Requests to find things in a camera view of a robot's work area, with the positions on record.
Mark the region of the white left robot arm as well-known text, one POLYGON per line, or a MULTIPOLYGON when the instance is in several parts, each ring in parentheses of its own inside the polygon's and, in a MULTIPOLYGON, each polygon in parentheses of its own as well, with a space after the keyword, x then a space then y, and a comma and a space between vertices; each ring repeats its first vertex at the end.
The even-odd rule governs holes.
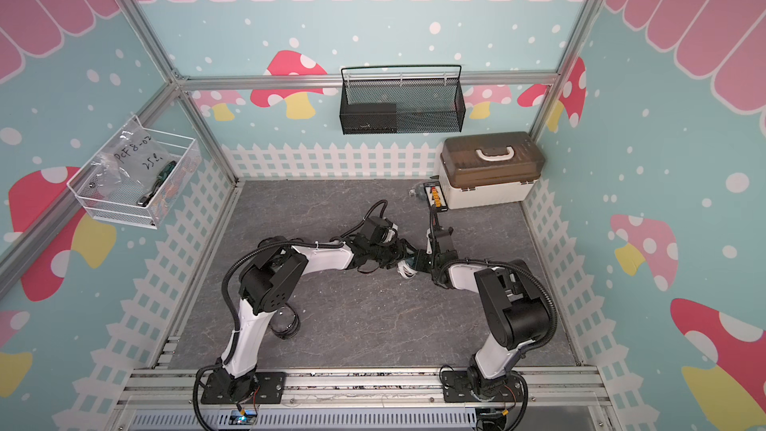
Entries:
POLYGON ((378 215, 330 241, 266 239, 232 265, 221 283, 233 317, 221 367, 232 379, 257 369, 257 355, 272 316, 287 305, 303 275, 355 269, 369 261, 379 267, 395 267, 404 261, 407 251, 397 225, 378 215))

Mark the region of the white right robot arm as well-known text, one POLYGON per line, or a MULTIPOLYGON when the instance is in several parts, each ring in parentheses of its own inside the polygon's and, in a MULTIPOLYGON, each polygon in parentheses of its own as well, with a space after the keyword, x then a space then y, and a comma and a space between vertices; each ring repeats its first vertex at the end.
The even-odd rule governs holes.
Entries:
POLYGON ((427 239, 426 271, 435 285, 480 297, 489 335, 469 366, 477 383, 507 377, 527 353, 554 338, 559 324, 556 305, 522 259, 461 259, 452 231, 440 225, 435 209, 429 211, 427 239))

